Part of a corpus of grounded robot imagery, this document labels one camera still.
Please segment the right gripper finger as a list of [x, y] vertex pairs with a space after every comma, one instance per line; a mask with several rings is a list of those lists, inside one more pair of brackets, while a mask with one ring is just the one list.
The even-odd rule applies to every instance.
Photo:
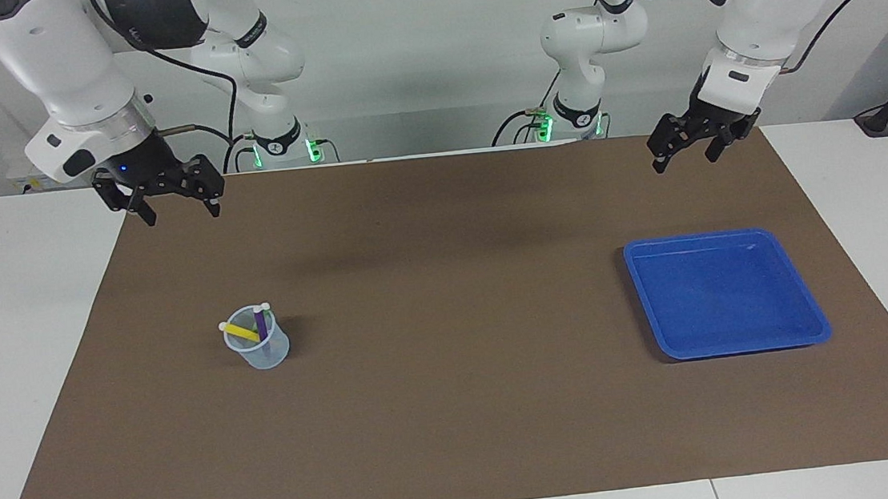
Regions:
[[139, 187], [119, 183], [108, 171], [95, 171], [91, 182], [94, 191], [110, 211], [127, 211], [129, 215], [142, 219], [148, 227], [155, 226], [154, 209], [146, 202], [144, 192]]
[[214, 218], [220, 217], [225, 180], [212, 161], [204, 154], [190, 160], [191, 187], [194, 197], [200, 199]]

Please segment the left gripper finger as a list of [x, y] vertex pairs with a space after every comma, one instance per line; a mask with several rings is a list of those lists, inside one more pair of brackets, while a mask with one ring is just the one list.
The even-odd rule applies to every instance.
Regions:
[[731, 147], [735, 142], [741, 142], [741, 140], [746, 139], [752, 130], [753, 124], [723, 127], [717, 131], [717, 135], [713, 138], [710, 145], [707, 146], [705, 157], [710, 163], [716, 163], [726, 148]]
[[653, 169], [664, 174], [671, 159], [689, 146], [686, 119], [671, 113], [661, 116], [648, 138], [647, 148], [651, 151], [654, 161]]

